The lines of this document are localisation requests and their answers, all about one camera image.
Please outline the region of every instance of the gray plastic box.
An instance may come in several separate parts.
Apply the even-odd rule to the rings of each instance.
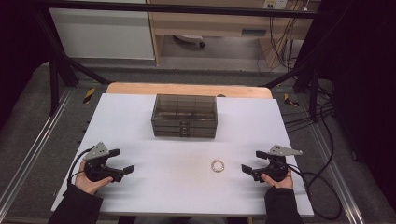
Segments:
[[[151,117],[155,136],[215,138],[215,96],[157,94]]]

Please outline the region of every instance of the wall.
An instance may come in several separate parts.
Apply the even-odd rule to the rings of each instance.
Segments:
[[[145,3],[144,0],[106,2]],[[154,60],[146,12],[52,8],[50,13],[70,57]]]

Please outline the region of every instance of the white table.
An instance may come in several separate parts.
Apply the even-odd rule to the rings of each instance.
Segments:
[[[268,187],[241,171],[268,165],[256,150],[290,147],[276,100],[218,97],[219,124],[215,139],[155,137],[150,119],[155,95],[103,94],[78,153],[104,142],[120,155],[107,165],[134,172],[97,193],[101,212],[114,216],[255,217],[265,214]],[[215,173],[211,162],[221,159],[225,170]],[[287,162],[296,165],[294,157]],[[313,216],[302,179],[293,174],[298,210]],[[63,198],[66,179],[51,208]]]

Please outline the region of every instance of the hand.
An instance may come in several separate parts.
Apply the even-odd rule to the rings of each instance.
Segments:
[[[269,175],[262,174],[262,179],[267,183],[269,186],[275,186],[277,189],[293,189],[293,179],[291,178],[291,169],[288,169],[288,173],[286,174],[285,178],[280,181],[276,182],[273,180]]]
[[[76,177],[76,187],[83,190],[86,193],[93,195],[99,188],[106,186],[108,183],[113,181],[113,177],[109,176],[97,182],[92,182],[84,172],[86,161],[82,161],[79,165],[78,175]]]

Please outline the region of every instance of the metal ring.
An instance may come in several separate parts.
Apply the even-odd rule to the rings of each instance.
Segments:
[[[215,168],[215,163],[216,163],[216,162],[220,162],[220,163],[221,163],[221,169],[218,170],[218,169]],[[212,161],[212,170],[213,170],[214,172],[216,172],[216,173],[220,173],[221,171],[224,170],[224,162],[221,161],[220,159],[217,159],[217,160]]]

